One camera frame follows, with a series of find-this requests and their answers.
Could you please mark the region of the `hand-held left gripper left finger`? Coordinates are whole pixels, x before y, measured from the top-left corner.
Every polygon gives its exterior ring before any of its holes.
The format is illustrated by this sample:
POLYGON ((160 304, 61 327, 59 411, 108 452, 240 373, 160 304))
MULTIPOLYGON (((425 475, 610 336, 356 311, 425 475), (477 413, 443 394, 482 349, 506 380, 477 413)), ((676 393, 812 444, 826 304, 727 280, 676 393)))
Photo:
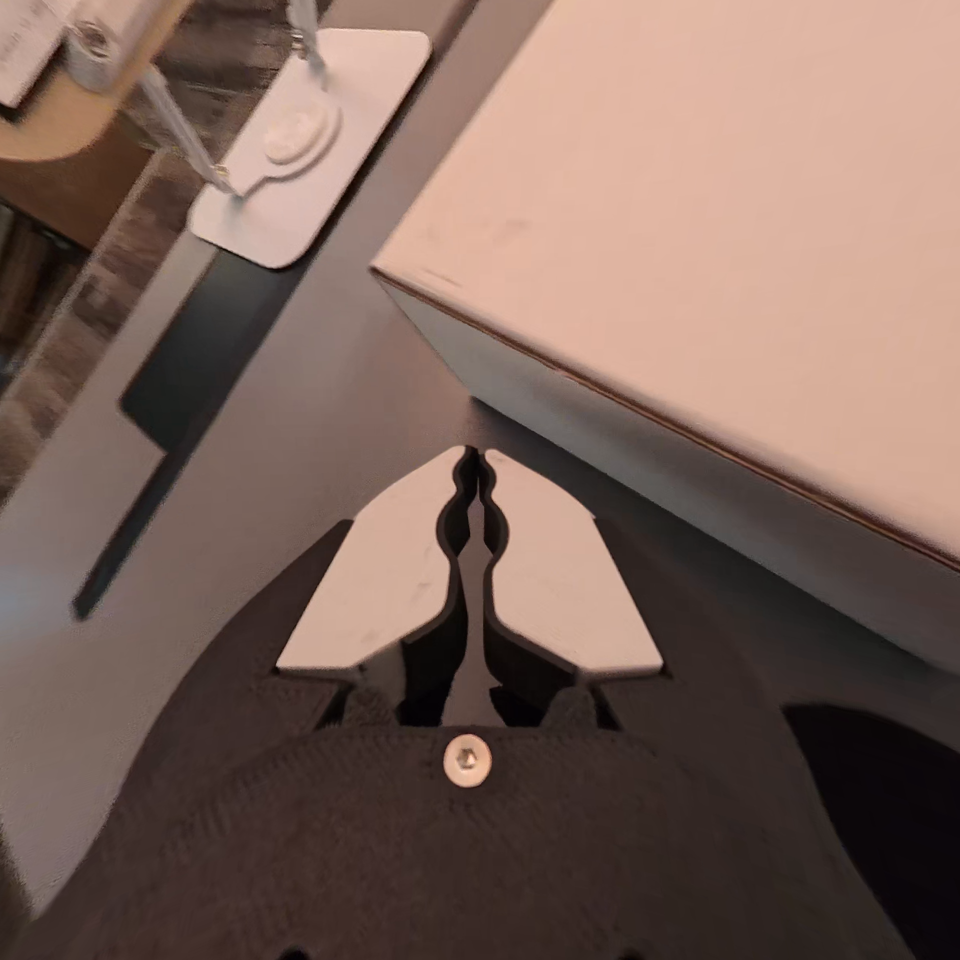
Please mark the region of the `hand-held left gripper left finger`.
POLYGON ((477 450, 453 446, 369 501, 276 671, 376 689, 400 724, 440 726, 469 641, 459 556, 471 538, 478 473, 477 450))

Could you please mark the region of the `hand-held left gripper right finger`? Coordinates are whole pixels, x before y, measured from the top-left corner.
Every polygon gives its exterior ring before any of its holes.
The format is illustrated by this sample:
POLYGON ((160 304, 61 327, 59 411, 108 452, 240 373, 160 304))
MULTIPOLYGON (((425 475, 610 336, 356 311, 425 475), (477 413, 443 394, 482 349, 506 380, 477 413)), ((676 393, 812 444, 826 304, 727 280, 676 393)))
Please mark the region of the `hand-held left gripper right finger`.
POLYGON ((539 726, 556 696, 666 677, 657 646, 591 510, 507 454, 481 455, 489 560, 483 651, 508 727, 539 726))

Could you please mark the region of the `white cardboard box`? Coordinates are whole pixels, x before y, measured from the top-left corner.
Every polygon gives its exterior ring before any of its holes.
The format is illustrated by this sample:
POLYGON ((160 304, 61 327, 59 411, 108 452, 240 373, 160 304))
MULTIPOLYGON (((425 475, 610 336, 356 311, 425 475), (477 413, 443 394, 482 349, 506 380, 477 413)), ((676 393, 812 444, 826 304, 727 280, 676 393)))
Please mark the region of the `white cardboard box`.
POLYGON ((957 673, 958 71, 958 2, 553 2, 370 269, 472 397, 957 673))

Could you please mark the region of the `instruction sheet on white stand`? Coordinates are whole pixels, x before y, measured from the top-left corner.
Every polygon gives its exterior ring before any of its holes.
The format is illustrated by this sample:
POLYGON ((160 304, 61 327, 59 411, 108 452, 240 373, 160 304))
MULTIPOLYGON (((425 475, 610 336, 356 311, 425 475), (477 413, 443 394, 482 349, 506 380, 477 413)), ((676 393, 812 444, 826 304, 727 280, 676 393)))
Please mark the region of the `instruction sheet on white stand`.
POLYGON ((321 28, 316 2, 288 2, 294 51, 205 186, 191 234, 270 270, 307 251, 432 53, 418 30, 321 28))

